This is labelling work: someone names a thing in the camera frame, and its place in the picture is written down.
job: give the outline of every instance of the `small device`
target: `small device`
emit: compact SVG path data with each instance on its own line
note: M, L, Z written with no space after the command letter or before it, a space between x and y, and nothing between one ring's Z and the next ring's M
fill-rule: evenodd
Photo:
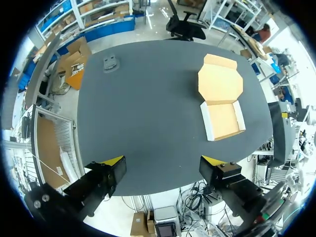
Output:
M174 222L156 224L158 237L176 237L176 224Z
M174 206L155 209L154 217L159 237L181 237L180 220Z
M119 68L119 60L116 59L114 54L108 55L103 58L104 73L114 72Z

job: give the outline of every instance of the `gray object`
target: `gray object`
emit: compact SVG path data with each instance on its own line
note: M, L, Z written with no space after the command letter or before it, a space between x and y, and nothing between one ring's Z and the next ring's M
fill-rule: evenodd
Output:
M278 167L285 164L293 149L296 134L295 126L291 127L290 119L281 116L281 112L287 112L287 104L290 106L291 112L294 112L295 109L289 102L269 103L274 139L274 160L269 163L269 167Z
M116 59L114 54L105 56L103 59L103 67L105 73L114 72L119 68L119 60Z
M198 71L207 54L237 61L246 131L208 142L198 92ZM105 55L120 69L103 72ZM157 40L112 47L90 56L78 103L83 166L121 155L127 173L115 195L153 194L202 179L201 155L240 161L272 136L268 104L247 60L206 44Z
M29 108L33 104L36 104L38 97L48 101L51 104L56 104L59 106L57 102L55 102L53 99L48 97L48 93L46 95L43 95L40 93L40 84L42 82L45 71L49 65L49 62L52 56L56 53L59 43L60 43L60 34L58 34L52 40L52 42L47 47L47 49L45 50L42 57L39 59L39 61L37 62L34 68L34 71L32 73L30 83L28 85L28 89L25 95L25 105L27 108Z

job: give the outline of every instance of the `person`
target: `person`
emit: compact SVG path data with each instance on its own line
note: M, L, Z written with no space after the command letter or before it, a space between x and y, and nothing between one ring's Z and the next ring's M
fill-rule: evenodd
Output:
M264 24L263 28L259 31L255 31L255 34L252 37L258 42L263 43L268 38L270 38L270 36L270 26L268 24Z

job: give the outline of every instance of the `cardboard sheet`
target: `cardboard sheet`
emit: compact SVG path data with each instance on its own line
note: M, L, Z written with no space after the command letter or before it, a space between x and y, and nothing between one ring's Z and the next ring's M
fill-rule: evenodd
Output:
M46 118L38 117L38 149L39 159L63 178L69 180L59 155L59 147L54 130L54 123ZM41 163L45 181L53 188L59 188L66 181Z

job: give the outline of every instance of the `box lid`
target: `box lid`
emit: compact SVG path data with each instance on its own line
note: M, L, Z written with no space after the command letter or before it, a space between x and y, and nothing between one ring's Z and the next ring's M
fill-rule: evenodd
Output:
M69 44L66 48L70 54L74 54L75 52L80 52L83 56L89 56L92 54L85 37L77 39L76 41Z
M232 103L243 91L242 81L236 61L207 54L198 72L198 91L208 105Z

